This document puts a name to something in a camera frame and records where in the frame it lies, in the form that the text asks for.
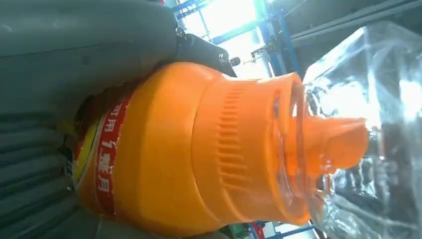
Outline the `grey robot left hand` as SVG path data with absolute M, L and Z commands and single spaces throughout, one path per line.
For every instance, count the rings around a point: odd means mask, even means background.
M 149 0 L 3 0 L 1 121 L 59 121 L 89 95 L 173 62 L 235 76 L 228 52 Z

